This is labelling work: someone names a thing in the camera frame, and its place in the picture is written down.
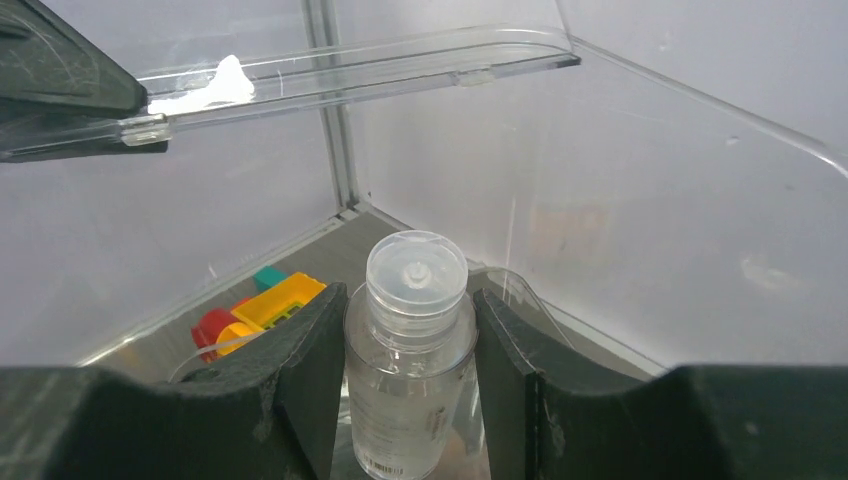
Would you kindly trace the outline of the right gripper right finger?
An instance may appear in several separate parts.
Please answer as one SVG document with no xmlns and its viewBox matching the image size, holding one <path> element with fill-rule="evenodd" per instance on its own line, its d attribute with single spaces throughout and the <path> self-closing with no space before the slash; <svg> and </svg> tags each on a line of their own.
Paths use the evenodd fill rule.
<svg viewBox="0 0 848 480">
<path fill-rule="evenodd" d="M 843 366 L 683 365 L 641 381 L 472 298 L 495 479 L 843 479 Z"/>
</svg>

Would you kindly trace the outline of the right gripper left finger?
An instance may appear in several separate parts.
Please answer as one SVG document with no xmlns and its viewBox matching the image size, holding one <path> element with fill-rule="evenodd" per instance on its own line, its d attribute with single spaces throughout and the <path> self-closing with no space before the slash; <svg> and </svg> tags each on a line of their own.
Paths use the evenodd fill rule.
<svg viewBox="0 0 848 480">
<path fill-rule="evenodd" d="M 346 286 L 175 383 L 86 367 L 1 372 L 5 479 L 326 479 Z"/>
</svg>

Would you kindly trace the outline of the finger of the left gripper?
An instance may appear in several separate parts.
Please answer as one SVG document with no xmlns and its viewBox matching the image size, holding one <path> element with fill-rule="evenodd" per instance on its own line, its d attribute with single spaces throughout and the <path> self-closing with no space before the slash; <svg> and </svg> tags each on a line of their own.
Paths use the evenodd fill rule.
<svg viewBox="0 0 848 480">
<path fill-rule="evenodd" d="M 1 160 L 165 153 L 148 92 L 40 1 L 1 4 Z"/>
</svg>

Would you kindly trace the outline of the clear small bottle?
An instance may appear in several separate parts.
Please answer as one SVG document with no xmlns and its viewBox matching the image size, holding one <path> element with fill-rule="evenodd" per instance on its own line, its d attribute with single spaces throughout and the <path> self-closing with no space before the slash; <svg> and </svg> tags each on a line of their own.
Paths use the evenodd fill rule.
<svg viewBox="0 0 848 480">
<path fill-rule="evenodd" d="M 448 238 L 380 240 L 344 317 L 354 455 L 374 479 L 423 479 L 439 463 L 478 337 L 466 257 Z"/>
</svg>

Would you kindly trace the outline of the clear acrylic drawer organizer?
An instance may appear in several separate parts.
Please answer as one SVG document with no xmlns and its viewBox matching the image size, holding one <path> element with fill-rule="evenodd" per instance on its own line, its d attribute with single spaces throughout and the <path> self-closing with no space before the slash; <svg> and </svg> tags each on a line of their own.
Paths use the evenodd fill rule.
<svg viewBox="0 0 848 480">
<path fill-rule="evenodd" d="M 847 370 L 843 1 L 40 2 L 169 142 L 1 160 L 1 372 L 178 382 L 258 270 L 349 303 L 405 230 L 641 381 Z M 423 479 L 495 479 L 475 347 Z"/>
</svg>

